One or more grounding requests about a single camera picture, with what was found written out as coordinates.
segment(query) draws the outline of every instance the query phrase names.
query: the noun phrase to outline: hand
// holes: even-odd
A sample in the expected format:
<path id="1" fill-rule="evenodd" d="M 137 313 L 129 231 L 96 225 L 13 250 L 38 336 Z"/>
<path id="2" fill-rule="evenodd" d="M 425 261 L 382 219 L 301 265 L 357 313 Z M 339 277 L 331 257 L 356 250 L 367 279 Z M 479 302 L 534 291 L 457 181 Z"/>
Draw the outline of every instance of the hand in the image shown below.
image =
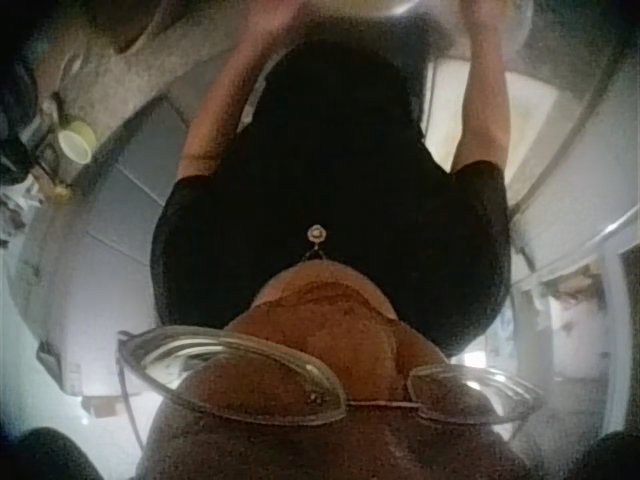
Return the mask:
<path id="1" fill-rule="evenodd" d="M 304 0 L 249 0 L 243 40 L 260 48 L 278 48 L 302 23 Z"/>
<path id="2" fill-rule="evenodd" d="M 511 0 L 461 0 L 462 16 L 471 37 L 499 31 Z"/>

